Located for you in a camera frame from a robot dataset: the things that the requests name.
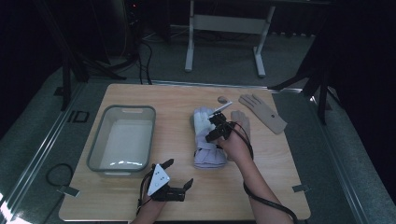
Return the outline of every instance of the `forearm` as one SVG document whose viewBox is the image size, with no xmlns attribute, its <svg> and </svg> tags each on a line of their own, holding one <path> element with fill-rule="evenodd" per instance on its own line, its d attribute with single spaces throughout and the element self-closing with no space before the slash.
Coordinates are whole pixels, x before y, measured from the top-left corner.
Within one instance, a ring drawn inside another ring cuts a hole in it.
<svg viewBox="0 0 396 224">
<path fill-rule="evenodd" d="M 262 174 L 252 159 L 237 163 L 248 189 L 256 196 L 273 203 L 280 203 L 273 191 L 265 182 Z M 292 223 L 288 214 L 271 206 L 249 199 L 257 223 Z"/>
</svg>

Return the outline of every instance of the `white metal frame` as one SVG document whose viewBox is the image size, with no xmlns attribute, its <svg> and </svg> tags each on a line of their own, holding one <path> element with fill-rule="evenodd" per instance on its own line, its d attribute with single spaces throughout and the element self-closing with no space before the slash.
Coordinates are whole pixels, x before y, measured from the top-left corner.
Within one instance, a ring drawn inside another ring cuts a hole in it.
<svg viewBox="0 0 396 224">
<path fill-rule="evenodd" d="M 194 29 L 234 32 L 243 34 L 260 35 L 260 43 L 253 48 L 253 54 L 256 61 L 257 71 L 259 77 L 265 77 L 264 65 L 262 62 L 262 47 L 267 37 L 268 29 L 271 24 L 271 19 L 274 15 L 275 7 L 270 7 L 265 20 L 235 18 L 235 17 L 221 17 L 210 15 L 194 14 L 194 1 L 190 1 L 190 26 L 189 26 L 189 45 L 187 48 L 185 71 L 192 71 L 192 61 L 194 57 Z"/>
</svg>

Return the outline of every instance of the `person's right hand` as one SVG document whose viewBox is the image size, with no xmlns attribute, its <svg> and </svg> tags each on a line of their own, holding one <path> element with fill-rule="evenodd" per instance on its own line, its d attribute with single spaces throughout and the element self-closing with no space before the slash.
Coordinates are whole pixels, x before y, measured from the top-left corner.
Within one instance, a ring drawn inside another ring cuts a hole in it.
<svg viewBox="0 0 396 224">
<path fill-rule="evenodd" d="M 241 131 L 240 125 L 241 122 L 239 121 L 237 122 L 237 124 L 235 124 L 235 131 L 241 133 L 242 136 L 246 138 L 244 132 Z M 236 164 L 238 164 L 239 162 L 251 161 L 252 159 L 250 157 L 248 146 L 235 131 L 231 132 L 227 140 L 224 140 L 222 137 L 219 138 L 218 145 L 224 149 L 228 157 L 235 161 Z"/>
</svg>

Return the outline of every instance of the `white triangular marker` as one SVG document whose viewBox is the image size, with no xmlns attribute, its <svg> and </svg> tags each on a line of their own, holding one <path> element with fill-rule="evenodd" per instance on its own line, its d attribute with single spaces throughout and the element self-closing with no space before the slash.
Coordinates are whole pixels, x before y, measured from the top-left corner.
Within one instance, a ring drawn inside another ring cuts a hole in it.
<svg viewBox="0 0 396 224">
<path fill-rule="evenodd" d="M 148 196 L 155 193 L 158 189 L 162 188 L 171 178 L 166 174 L 165 170 L 160 164 L 155 165 L 154 173 L 151 178 L 151 183 L 148 187 Z"/>
</svg>

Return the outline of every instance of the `plastic container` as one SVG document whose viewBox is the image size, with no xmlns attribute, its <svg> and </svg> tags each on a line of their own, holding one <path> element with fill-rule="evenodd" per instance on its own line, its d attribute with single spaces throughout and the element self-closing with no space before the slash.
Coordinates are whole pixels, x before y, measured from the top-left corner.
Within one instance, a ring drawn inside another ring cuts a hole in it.
<svg viewBox="0 0 396 224">
<path fill-rule="evenodd" d="M 105 175 L 132 175 L 149 163 L 156 112 L 149 105 L 112 105 L 101 118 L 87 159 Z"/>
</svg>

